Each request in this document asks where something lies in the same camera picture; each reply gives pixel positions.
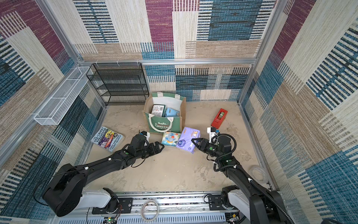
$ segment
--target tape roll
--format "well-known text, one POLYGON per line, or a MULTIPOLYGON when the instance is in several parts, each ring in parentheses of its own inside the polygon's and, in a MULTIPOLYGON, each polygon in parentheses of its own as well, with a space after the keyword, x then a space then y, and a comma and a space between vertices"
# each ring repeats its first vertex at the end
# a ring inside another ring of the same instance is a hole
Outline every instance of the tape roll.
POLYGON ((259 184, 267 183, 268 178, 269 178, 269 175, 267 174, 265 169, 258 165, 251 166, 248 173, 259 184))

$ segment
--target beige floor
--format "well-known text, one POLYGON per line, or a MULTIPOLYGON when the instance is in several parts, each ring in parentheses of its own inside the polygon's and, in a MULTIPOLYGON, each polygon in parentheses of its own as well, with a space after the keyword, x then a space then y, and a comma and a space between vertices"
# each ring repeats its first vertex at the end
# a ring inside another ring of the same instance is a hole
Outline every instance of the beige floor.
MULTIPOLYGON (((187 102, 185 125, 199 129, 203 138, 208 138, 207 127, 210 126, 220 108, 228 111, 220 127, 221 133, 232 135, 237 141, 233 153, 245 170, 258 165, 242 115, 235 102, 207 101, 187 102)), ((116 148, 130 143, 138 130, 147 130, 142 114, 143 106, 111 106, 108 109, 103 126, 122 133, 126 138, 116 148)), ((149 142, 161 142, 162 135, 151 134, 149 142)), ((88 162, 107 157, 110 152, 94 145, 87 159, 88 162)), ((88 185, 89 189, 108 187, 114 192, 127 191, 221 191, 221 188, 234 183, 222 172, 213 171, 213 162, 206 160, 206 154, 198 149, 194 154, 173 147, 165 147, 155 156, 147 158, 137 168, 128 167, 112 172, 88 185)))

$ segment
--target black wire shelf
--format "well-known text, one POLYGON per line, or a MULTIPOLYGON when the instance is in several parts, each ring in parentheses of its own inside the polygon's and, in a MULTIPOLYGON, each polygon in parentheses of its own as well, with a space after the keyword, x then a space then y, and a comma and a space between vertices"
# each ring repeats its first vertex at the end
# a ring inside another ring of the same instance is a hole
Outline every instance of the black wire shelf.
POLYGON ((87 75, 106 106, 144 105, 149 97, 141 63, 92 64, 87 75))

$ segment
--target canvas tote bag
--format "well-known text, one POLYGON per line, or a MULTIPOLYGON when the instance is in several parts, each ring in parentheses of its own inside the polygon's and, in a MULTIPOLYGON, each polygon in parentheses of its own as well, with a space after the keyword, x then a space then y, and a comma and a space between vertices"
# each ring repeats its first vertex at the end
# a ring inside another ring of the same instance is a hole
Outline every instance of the canvas tote bag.
POLYGON ((178 94, 153 92, 145 101, 143 114, 147 120, 149 132, 177 132, 181 133, 185 126, 185 110, 187 100, 178 94), (180 112, 179 117, 163 118, 151 114, 153 105, 166 105, 180 112))

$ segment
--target metal mesh shelf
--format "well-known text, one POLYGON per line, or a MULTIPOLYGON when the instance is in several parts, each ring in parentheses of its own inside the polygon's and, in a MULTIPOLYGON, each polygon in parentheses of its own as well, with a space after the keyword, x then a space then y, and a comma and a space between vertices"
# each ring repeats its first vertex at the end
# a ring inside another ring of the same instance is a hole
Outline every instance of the metal mesh shelf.
POLYGON ((148 94, 148 91, 107 91, 102 96, 140 96, 148 94))
POLYGON ((77 67, 61 84, 34 119, 40 125, 58 125, 87 83, 89 67, 77 67))
POLYGON ((109 105, 144 105, 148 86, 140 63, 92 64, 87 74, 104 103, 109 105))

